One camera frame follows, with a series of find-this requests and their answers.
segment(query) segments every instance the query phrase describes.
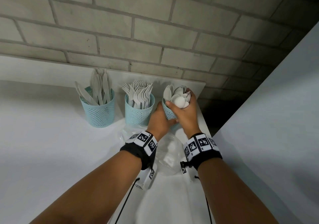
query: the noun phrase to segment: black cable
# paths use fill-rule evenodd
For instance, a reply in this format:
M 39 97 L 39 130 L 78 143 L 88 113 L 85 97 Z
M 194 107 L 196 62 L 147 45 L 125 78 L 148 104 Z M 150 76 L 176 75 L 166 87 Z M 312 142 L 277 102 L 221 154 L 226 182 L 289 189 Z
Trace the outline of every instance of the black cable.
M 122 213 L 122 210 L 124 209 L 124 206 L 125 206 L 125 204 L 126 204 L 126 202 L 127 202 L 127 199 L 129 198 L 129 196 L 130 196 L 130 194 L 131 194 L 131 192 L 132 192 L 132 190 L 133 190 L 133 187 L 134 187 L 135 183 L 136 183 L 139 179 L 140 179 L 140 178 L 137 178 L 137 179 L 134 181 L 134 183 L 133 183 L 133 185 L 132 185 L 132 188 L 131 188 L 129 194 L 127 195 L 126 200 L 125 200 L 125 202 L 124 202 L 124 204 L 123 204 L 123 206 L 122 206 L 122 209 L 121 209 L 121 211 L 120 211 L 120 214 L 118 215 L 117 220 L 116 220 L 116 222 L 115 222 L 114 224 L 117 224 L 117 221 L 119 220 L 120 215 L 121 215 L 121 213 Z
M 212 222 L 212 216 L 211 216 L 211 211 L 210 211 L 210 209 L 209 209 L 209 205 L 208 205 L 208 201 L 207 201 L 206 196 L 205 196 L 205 199 L 206 199 L 207 209 L 208 209 L 208 213 L 209 213 L 209 219 L 210 219 L 210 221 L 211 221 L 211 224 L 213 224 L 213 222 Z

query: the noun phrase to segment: black wrist strap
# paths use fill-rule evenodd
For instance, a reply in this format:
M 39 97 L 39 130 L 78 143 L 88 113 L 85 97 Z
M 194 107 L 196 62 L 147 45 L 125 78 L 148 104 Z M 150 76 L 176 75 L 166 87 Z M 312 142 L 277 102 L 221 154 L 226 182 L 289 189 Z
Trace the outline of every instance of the black wrist strap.
M 184 153 L 188 166 L 194 166 L 197 170 L 200 164 L 211 158 L 223 158 L 219 149 L 210 137 L 204 133 L 194 134 L 185 144 Z
M 139 157 L 142 161 L 142 170 L 151 167 L 155 160 L 155 154 L 157 149 L 157 141 L 155 137 L 146 131 L 138 134 L 134 134 L 128 140 L 125 145 L 121 147 L 120 151 L 125 150 L 136 157 Z

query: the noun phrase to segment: person's left arm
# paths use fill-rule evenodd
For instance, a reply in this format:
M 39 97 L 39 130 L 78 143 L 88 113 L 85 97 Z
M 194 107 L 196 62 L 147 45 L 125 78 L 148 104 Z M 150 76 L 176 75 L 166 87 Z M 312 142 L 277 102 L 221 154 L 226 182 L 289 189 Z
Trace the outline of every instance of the person's left arm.
M 159 141 L 175 124 L 161 102 L 147 131 Z M 31 224 L 107 223 L 142 168 L 139 157 L 122 150 L 82 178 L 38 215 Z

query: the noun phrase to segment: brick wall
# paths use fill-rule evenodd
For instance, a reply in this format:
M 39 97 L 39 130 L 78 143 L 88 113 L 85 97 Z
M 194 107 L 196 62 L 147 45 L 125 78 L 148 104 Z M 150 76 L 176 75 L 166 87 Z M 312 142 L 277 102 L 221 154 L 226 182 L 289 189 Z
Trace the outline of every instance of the brick wall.
M 245 100 L 319 19 L 317 0 L 0 0 L 0 53 L 205 81 Z

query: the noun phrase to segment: perforated plastic basket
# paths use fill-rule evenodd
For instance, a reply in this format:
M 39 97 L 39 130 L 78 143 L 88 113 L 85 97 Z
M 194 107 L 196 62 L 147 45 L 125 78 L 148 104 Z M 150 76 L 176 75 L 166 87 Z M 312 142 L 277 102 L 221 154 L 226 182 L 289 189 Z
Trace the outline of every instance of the perforated plastic basket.
M 91 87 L 86 87 L 85 90 L 92 96 Z M 105 105 L 89 105 L 85 99 L 80 97 L 83 109 L 85 111 L 86 120 L 90 125 L 98 128 L 107 127 L 114 121 L 114 103 L 115 93 L 111 89 L 111 102 Z
M 127 124 L 148 125 L 150 121 L 151 112 L 155 103 L 155 98 L 151 94 L 150 107 L 144 110 L 135 109 L 131 107 L 127 102 L 129 98 L 125 95 L 125 122 Z
M 177 116 L 172 112 L 171 109 L 169 109 L 166 105 L 165 105 L 165 102 L 164 102 L 164 99 L 162 99 L 162 106 L 164 108 L 164 112 L 165 112 L 165 116 L 167 118 L 167 120 L 170 120 L 170 119 L 174 119 L 174 118 L 177 118 Z M 175 129 L 179 126 L 179 123 L 175 124 L 175 125 L 172 125 L 171 126 L 171 129 Z

